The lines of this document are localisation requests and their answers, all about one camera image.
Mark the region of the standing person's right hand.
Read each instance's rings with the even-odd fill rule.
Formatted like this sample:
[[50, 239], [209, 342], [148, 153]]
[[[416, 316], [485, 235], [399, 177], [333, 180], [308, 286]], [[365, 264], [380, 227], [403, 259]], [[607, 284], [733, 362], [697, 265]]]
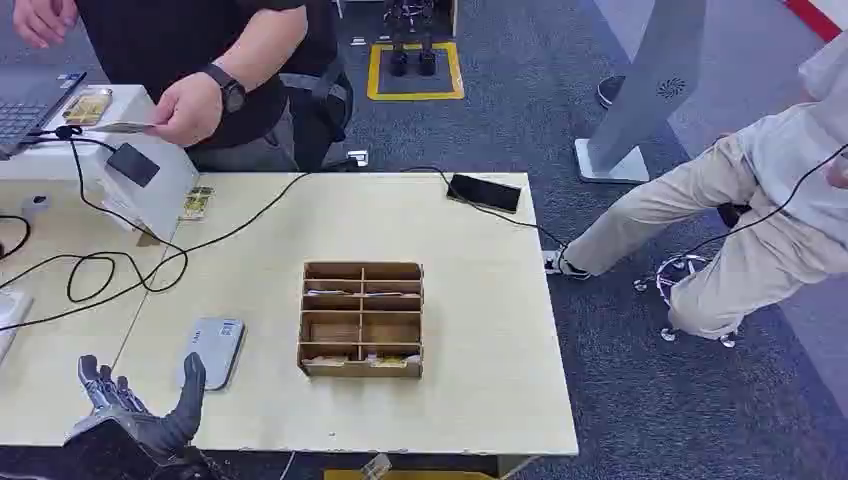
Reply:
[[78, 20], [74, 0], [15, 0], [12, 24], [18, 36], [35, 48], [62, 44]]

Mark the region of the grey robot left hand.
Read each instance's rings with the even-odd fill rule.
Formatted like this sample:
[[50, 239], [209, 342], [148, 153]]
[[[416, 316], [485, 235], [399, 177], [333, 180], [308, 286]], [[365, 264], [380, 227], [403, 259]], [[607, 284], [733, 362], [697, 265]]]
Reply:
[[202, 417], [206, 368], [198, 353], [183, 362], [184, 382], [176, 406], [164, 416], [156, 416], [129, 388], [128, 379], [111, 377], [111, 368], [98, 363], [94, 355], [78, 359], [77, 376], [93, 406], [93, 413], [70, 430], [66, 445], [89, 439], [97, 427], [113, 425], [135, 445], [156, 459], [170, 459], [189, 446]]

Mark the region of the standing person's left hand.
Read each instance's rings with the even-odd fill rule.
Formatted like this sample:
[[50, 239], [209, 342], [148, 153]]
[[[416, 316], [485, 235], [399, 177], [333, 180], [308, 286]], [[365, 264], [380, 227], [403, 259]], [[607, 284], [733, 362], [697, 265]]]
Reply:
[[165, 90], [155, 106], [149, 132], [172, 144], [190, 147], [213, 135], [222, 114], [218, 83], [206, 73], [193, 73]]

